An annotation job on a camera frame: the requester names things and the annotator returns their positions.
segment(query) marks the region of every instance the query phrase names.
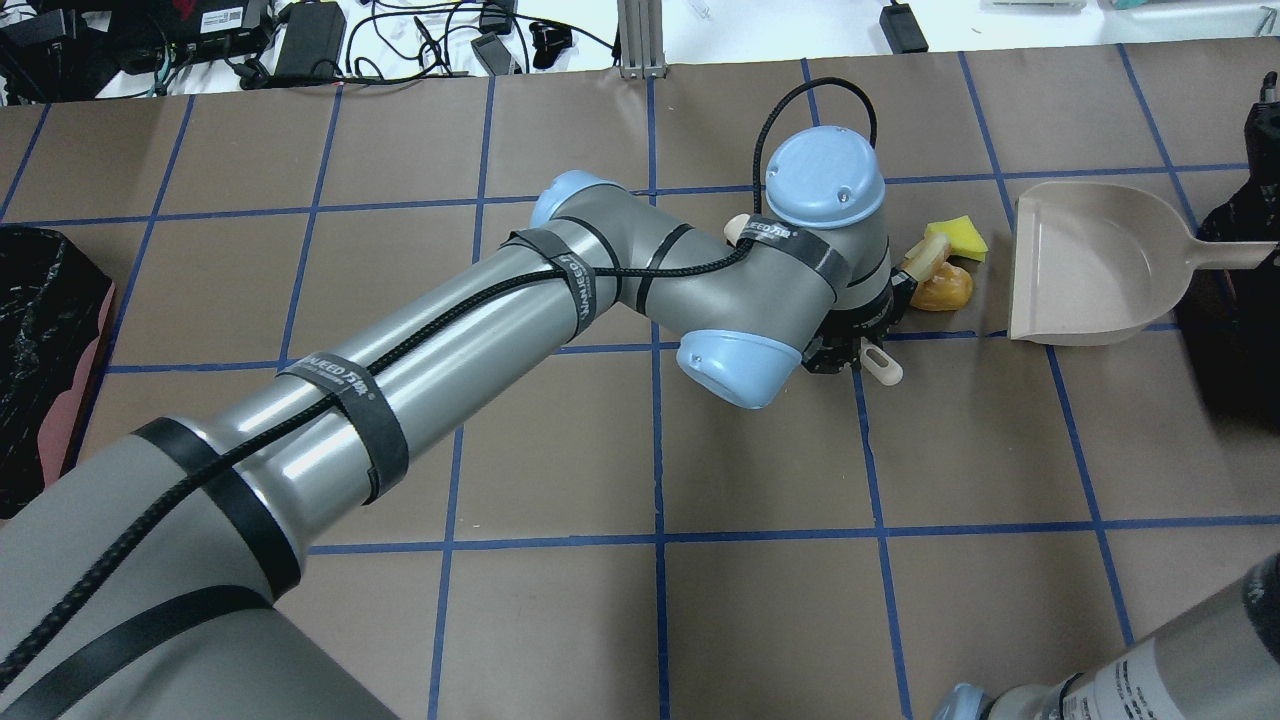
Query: dustpan handle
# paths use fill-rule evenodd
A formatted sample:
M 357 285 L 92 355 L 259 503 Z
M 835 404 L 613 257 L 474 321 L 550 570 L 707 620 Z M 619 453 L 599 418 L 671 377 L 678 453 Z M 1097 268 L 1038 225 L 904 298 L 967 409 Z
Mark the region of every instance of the dustpan handle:
M 1208 270 L 1252 270 L 1276 249 L 1274 242 L 1203 242 L 1197 240 L 1188 261 Z

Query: black trash bag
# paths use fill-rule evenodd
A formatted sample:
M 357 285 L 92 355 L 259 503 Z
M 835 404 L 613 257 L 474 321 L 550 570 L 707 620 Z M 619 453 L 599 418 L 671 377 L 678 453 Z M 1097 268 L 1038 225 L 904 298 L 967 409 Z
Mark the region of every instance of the black trash bag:
M 1280 101 L 1262 81 L 1244 123 L 1249 179 L 1201 223 L 1204 242 L 1280 245 Z M 1199 272 L 1178 306 L 1204 400 L 1216 413 L 1280 428 L 1280 249 L 1252 270 Z M 1240 373 L 1242 365 L 1248 369 Z
M 45 489 L 37 437 L 99 336 L 111 279 L 55 231 L 0 228 L 0 518 Z M 61 473 L 65 452 L 45 462 Z

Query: dustpan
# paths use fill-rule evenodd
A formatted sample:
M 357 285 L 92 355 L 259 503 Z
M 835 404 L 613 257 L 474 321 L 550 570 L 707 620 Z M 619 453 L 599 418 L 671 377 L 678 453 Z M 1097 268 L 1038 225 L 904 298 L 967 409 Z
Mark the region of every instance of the dustpan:
M 1197 269 L 1258 266 L 1271 242 L 1202 242 L 1133 187 L 1046 182 L 1018 200 L 1009 337 L 1107 345 L 1169 313 Z

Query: black cable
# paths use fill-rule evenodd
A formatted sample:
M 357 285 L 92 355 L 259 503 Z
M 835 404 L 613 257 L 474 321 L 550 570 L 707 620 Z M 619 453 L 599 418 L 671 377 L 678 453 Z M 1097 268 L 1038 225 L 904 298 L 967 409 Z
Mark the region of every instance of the black cable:
M 457 26 L 457 27 L 449 29 L 449 35 L 452 35 L 454 32 L 463 31 L 463 29 L 474 29 L 476 32 L 480 32 L 480 26 Z M 445 73 L 449 73 L 449 74 L 453 73 L 452 68 L 447 68 L 444 65 L 444 58 L 440 55 L 440 46 L 444 42 L 448 42 L 448 35 L 442 35 L 439 38 L 435 38 L 435 37 L 431 38 L 431 53 L 435 55 L 435 61 L 431 63 L 430 65 L 426 65 L 426 72 L 431 72 L 435 68 L 440 68 Z
M 547 19 L 547 18 L 535 18 L 534 15 L 521 15 L 520 13 L 513 13 L 513 14 L 515 14 L 515 17 L 517 17 L 520 19 L 524 19 L 524 20 L 535 20 L 535 22 L 540 22 L 540 23 L 554 23 L 554 24 L 558 24 L 558 26 L 567 27 L 568 29 L 571 29 L 571 31 L 573 31 L 573 32 L 576 32 L 576 33 L 579 33 L 579 35 L 581 35 L 584 37 L 589 37 L 589 38 L 599 42 L 600 45 L 605 46 L 607 49 L 613 50 L 613 44 L 612 42 L 605 42 L 604 40 L 600 38 L 600 36 L 593 35 L 593 33 L 590 33 L 590 32 L 588 32 L 588 31 L 585 31 L 585 29 L 582 29 L 582 28 L 580 28 L 577 26 L 571 26 L 571 24 L 561 22 L 561 20 L 550 20 L 550 19 Z
M 477 6 L 468 8 L 467 5 L 477 5 Z M 545 23 L 556 23 L 556 24 L 563 26 L 563 27 L 566 27 L 566 28 L 568 28 L 568 29 L 571 29 L 573 32 L 579 32 L 582 36 L 589 37 L 589 38 L 591 38 L 595 42 L 599 42 L 604 47 L 608 47 L 608 49 L 613 47 L 612 44 L 605 42 L 599 36 L 596 36 L 596 35 L 594 35 L 594 33 L 591 33 L 589 31 L 585 31 L 581 27 L 577 27 L 577 26 L 573 26 L 573 24 L 570 24 L 570 23 L 564 23 L 564 22 L 561 22 L 561 20 L 552 20 L 552 19 L 548 19 L 548 18 L 540 18 L 540 17 L 536 17 L 536 15 L 525 15 L 525 14 L 521 14 L 521 13 L 512 13 L 512 12 L 507 10 L 507 8 L 493 3 L 493 0 L 457 0 L 454 3 L 434 3 L 434 4 L 430 4 L 430 5 L 394 5 L 394 4 L 390 4 L 390 3 L 385 3 L 383 0 L 372 0 L 371 6 L 374 6 L 374 8 L 383 6 L 383 8 L 388 8 L 388 9 L 393 9 L 393 10 L 392 12 L 387 12 L 387 13 L 371 13 L 367 18 L 361 18 L 358 22 L 356 22 L 355 26 L 352 26 L 351 32 L 347 36 L 347 50 L 346 50 L 346 58 L 343 60 L 343 65 L 344 65 L 347 73 L 355 72 L 353 67 L 352 67 L 352 46 L 355 44 L 356 35 L 360 32 L 360 28 L 364 27 L 365 24 L 372 23 L 375 26 L 375 29 L 376 29 L 376 20 L 381 19 L 381 18 L 420 17 L 420 15 L 445 15 L 444 28 L 445 28 L 445 35 L 449 35 L 452 32 L 453 17 L 458 12 L 481 13 L 485 9 L 495 9 L 498 12 L 506 14 L 507 17 L 512 18 L 513 20 L 515 19 L 526 19 L 526 20 L 536 20 L 536 22 L 545 22 Z M 524 60 L 525 60 L 525 72 L 532 72 L 532 64 L 530 61 L 530 53 L 529 53 L 529 41 L 525 37 L 525 31 L 520 26 L 518 22 L 513 22 L 512 24 L 516 26 L 516 33 L 520 37 L 520 46 L 521 46 L 521 50 L 522 50 L 522 54 L 524 54 Z M 388 45 L 388 47 L 396 55 L 398 55 L 399 58 L 403 58 L 406 60 L 413 60 L 415 59 L 412 56 L 407 56 L 398 47 L 393 46 L 389 42 L 389 40 L 387 37 L 384 37 L 380 32 L 379 32 L 379 38 L 383 40 L 383 42 L 385 45 Z M 453 73 L 453 64 L 452 64 L 452 58 L 449 55 L 448 42 L 445 42 L 445 41 L 442 40 L 439 42 L 439 45 L 440 45 L 439 56 L 442 56 L 444 70 L 447 73 L 452 74 Z
M 402 60 L 416 60 L 417 59 L 417 58 L 415 58 L 412 55 L 406 55 L 404 53 L 401 53 L 399 47 L 396 47 L 396 45 L 393 45 L 392 41 L 388 40 L 385 35 L 383 35 L 381 28 L 378 27 L 378 0 L 374 0 L 372 3 L 369 4 L 369 17 L 374 22 L 374 35 L 378 36 L 378 40 L 383 41 L 383 45 L 385 45 L 387 47 L 389 47 L 390 51 L 394 53 Z
M 333 59 L 329 59 L 329 58 L 320 58 L 315 63 L 311 63 L 311 69 L 307 70 L 307 74 L 312 74 L 312 76 L 316 74 L 316 68 L 320 68 L 323 65 L 333 65 L 334 78 L 337 78 L 342 73 L 342 68 L 338 67 L 338 61 L 337 60 L 333 60 Z
M 463 5 L 480 5 L 480 6 L 479 8 L 463 8 Z M 520 35 L 520 47 L 521 47 L 521 50 L 524 50 L 524 54 L 525 54 L 525 72 L 526 73 L 534 72 L 532 65 L 529 63 L 529 42 L 525 40 L 525 31 L 521 29 L 520 28 L 520 23 L 516 22 L 517 18 L 518 18 L 518 15 L 516 13 L 511 12 L 509 9 L 507 9 L 506 6 L 499 5 L 498 3 L 493 3 L 492 0 L 458 0 L 458 3 L 456 3 L 453 5 L 453 8 L 449 8 L 449 12 L 444 15 L 444 35 L 445 35 L 445 37 L 448 37 L 448 35 L 449 35 L 449 26 L 453 24 L 453 15 L 458 10 L 462 10 L 462 12 L 466 12 L 466 13 L 484 13 L 486 9 L 490 9 L 490 8 L 494 9 L 494 10 L 500 12 L 502 14 L 507 15 L 511 19 L 511 24 L 516 27 L 516 33 Z M 448 42 L 444 44 L 444 69 L 447 69 L 451 73 L 453 72 L 453 63 L 451 61 L 451 58 L 449 58 L 449 44 Z
M 364 55 L 361 55 L 360 58 L 356 58 L 356 74 L 357 76 L 360 74 L 360 61 L 361 60 L 364 60 L 364 61 L 366 61 L 366 63 L 369 63 L 370 65 L 374 67 L 374 72 L 378 73 L 378 79 L 387 79 L 387 76 L 383 74 L 383 69 L 378 67 L 378 63 L 370 60 L 369 58 L 365 58 Z
M 41 90 L 38 85 L 36 85 L 36 81 L 32 79 L 31 73 L 27 72 L 27 68 L 13 54 L 10 46 L 13 46 L 13 41 L 10 41 L 6 37 L 0 38 L 0 67 L 8 68 L 10 72 L 18 76 L 18 79 L 27 83 L 27 87 L 31 90 L 31 97 L 28 97 L 28 100 L 35 102 L 47 102 L 49 100 L 45 96 L 45 91 Z M 13 92 L 15 97 L 18 96 L 17 88 L 8 87 L 6 90 L 8 92 Z
M 733 252 L 721 260 L 690 268 L 594 268 L 594 272 L 602 277 L 617 278 L 691 277 L 721 270 L 742 260 L 750 251 L 751 245 L 753 242 L 750 238 L 744 238 Z M 380 357 L 369 364 L 369 373 L 376 377 L 379 373 L 420 347 L 451 323 L 494 297 L 536 282 L 557 278 L 564 279 L 566 277 L 567 275 L 563 268 L 554 268 L 550 270 L 525 273 L 489 286 L 449 307 L 415 331 L 398 345 L 384 352 Z M 72 585 L 72 589 L 69 589 L 67 594 L 64 594 L 63 598 L 41 619 L 40 624 L 37 624 L 36 628 L 33 628 L 31 633 L 28 633 L 27 637 L 9 652 L 4 662 L 0 662 L 0 693 L 3 693 L 5 688 L 8 688 L 13 680 L 27 669 L 28 665 L 31 665 L 31 661 L 35 660 L 41 651 L 49 647 L 49 643 L 54 639 L 54 637 L 56 637 L 68 623 L 70 623 L 76 614 L 79 612 L 84 605 L 88 603 L 90 598 L 102 587 L 106 579 L 111 577 L 122 562 L 124 562 L 125 557 L 128 557 L 129 553 L 142 543 L 147 534 L 150 534 L 151 530 L 154 530 L 156 525 L 159 525 L 160 521 L 178 506 L 179 502 L 200 489 L 201 486 L 212 478 L 230 470 L 234 465 L 242 462 L 256 452 L 260 452 L 269 445 L 320 418 L 324 413 L 335 407 L 337 404 L 335 396 L 326 395 L 292 418 L 282 420 L 271 428 L 268 428 L 266 430 L 262 430 L 252 438 L 239 443 L 161 493 L 160 497 L 157 497 L 141 515 L 138 515 L 138 518 L 131 523 L 123 533 L 120 533 L 115 542 L 113 542 L 110 547 L 108 547 L 106 551 L 99 556 L 93 565 L 90 566 L 90 569 L 81 577 L 81 579 Z
M 764 126 L 760 127 L 760 135 L 755 138 L 755 151 L 751 154 L 751 211 L 759 214 L 762 208 L 760 191 L 760 155 L 764 154 L 764 140 L 769 136 L 769 129 L 773 127 L 773 122 L 778 119 L 782 110 L 796 97 L 809 92 L 815 87 L 823 85 L 835 85 L 837 87 L 844 87 L 845 90 L 852 92 L 863 101 L 863 106 L 867 108 L 867 119 L 869 120 L 870 129 L 868 131 L 867 141 L 870 142 L 872 147 L 876 147 L 876 106 L 872 105 L 872 99 L 863 92 L 863 88 L 849 82 L 845 78 L 838 77 L 820 77 L 812 79 L 809 82 L 800 83 L 791 88 L 790 92 L 778 100 L 778 104 L 773 106 L 769 117 L 764 119 Z

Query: black box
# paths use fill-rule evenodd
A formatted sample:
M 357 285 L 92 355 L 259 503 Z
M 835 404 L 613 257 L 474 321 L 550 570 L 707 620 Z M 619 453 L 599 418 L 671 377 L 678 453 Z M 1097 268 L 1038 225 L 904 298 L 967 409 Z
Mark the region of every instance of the black box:
M 480 32 L 507 35 L 516 23 L 516 0 L 493 0 L 480 10 Z
M 895 55 L 904 53 L 925 53 L 929 44 L 920 32 L 920 23 L 915 22 L 915 13 L 906 3 L 887 5 L 881 10 L 881 29 L 888 40 L 888 47 Z
M 294 3 L 280 12 L 280 20 L 284 41 L 274 74 L 332 81 L 338 73 L 338 51 L 347 32 L 342 8 L 337 3 Z
M 150 73 L 173 44 L 174 64 L 220 60 L 257 53 L 271 42 L 275 22 L 268 0 L 142 0 L 111 12 L 111 56 L 129 74 Z

